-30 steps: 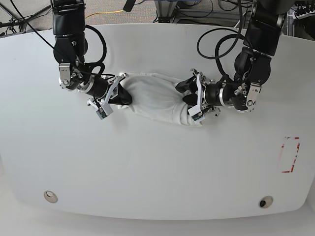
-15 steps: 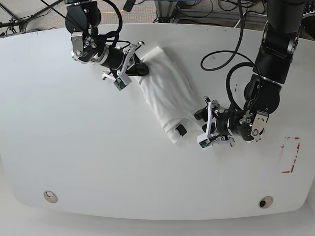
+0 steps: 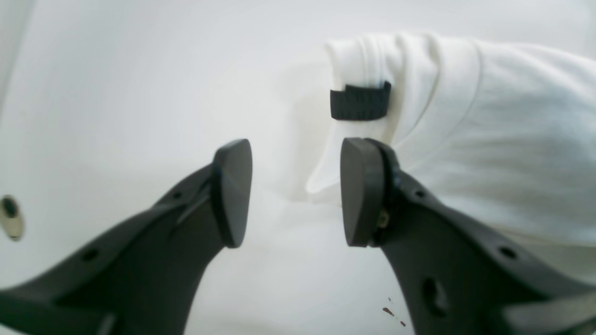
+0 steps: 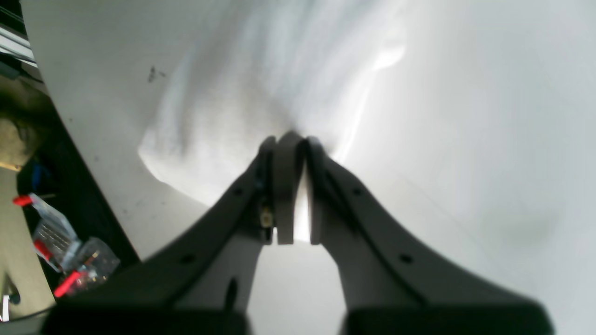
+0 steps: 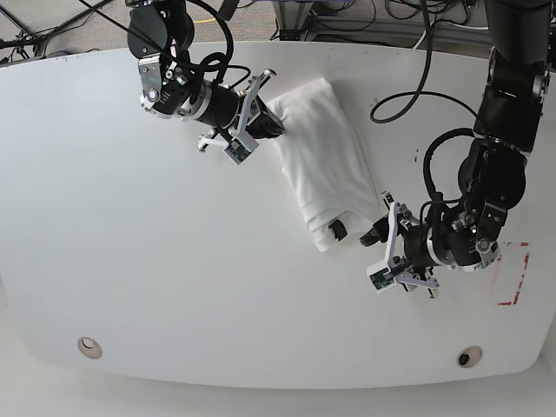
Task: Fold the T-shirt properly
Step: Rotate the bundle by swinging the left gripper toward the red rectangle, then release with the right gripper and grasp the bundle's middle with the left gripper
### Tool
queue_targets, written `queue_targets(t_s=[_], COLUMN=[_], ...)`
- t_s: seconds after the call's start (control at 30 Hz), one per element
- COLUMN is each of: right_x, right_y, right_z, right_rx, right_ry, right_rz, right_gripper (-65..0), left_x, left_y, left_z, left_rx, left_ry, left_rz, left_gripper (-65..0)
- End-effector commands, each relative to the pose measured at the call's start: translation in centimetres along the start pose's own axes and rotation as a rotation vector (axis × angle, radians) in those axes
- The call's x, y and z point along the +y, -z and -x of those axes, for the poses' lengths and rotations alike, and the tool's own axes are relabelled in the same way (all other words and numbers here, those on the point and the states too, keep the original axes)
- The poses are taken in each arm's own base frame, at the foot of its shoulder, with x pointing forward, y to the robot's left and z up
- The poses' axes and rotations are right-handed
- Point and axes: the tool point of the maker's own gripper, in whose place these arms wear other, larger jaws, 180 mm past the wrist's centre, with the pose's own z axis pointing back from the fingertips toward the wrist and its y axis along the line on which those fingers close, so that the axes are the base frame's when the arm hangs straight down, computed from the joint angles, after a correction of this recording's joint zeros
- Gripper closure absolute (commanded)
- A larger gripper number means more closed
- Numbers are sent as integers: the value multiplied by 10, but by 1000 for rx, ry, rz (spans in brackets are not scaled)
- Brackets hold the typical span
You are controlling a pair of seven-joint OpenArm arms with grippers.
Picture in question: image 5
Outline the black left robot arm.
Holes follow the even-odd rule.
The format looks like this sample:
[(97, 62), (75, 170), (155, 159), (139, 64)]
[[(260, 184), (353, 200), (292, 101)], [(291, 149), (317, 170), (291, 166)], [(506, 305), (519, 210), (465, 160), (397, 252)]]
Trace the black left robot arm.
[[(435, 268), (474, 272), (498, 258), (508, 212), (525, 194), (527, 159), (555, 68), (554, 11), (552, 1), (486, 3), (493, 47), (474, 126), (450, 130), (427, 148), (422, 174), (429, 199), (418, 215), (383, 193), (387, 214), (361, 238), (366, 247), (386, 247), (367, 270), (377, 291), (399, 285), (436, 296)], [(435, 187), (431, 163), (441, 144), (461, 136), (472, 144), (458, 172), (461, 195), (448, 200)]]

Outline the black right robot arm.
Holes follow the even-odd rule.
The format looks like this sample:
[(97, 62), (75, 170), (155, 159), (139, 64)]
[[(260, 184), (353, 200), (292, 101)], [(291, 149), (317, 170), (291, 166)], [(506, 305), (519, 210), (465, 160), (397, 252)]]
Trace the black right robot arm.
[(231, 63), (234, 41), (227, 22), (238, 8), (225, 1), (214, 9), (203, 1), (196, 6), (207, 11), (221, 28), (225, 50), (206, 55), (194, 63), (189, 48), (195, 24), (184, 1), (128, 1), (130, 22), (128, 48), (138, 61), (142, 82), (142, 107), (163, 118), (178, 117), (209, 128), (200, 135), (198, 149), (221, 147), (236, 163), (250, 156), (261, 139), (282, 135), (285, 128), (260, 98), (260, 89), (275, 76), (272, 69), (260, 75), (247, 73), (241, 89), (228, 85), (224, 77)]

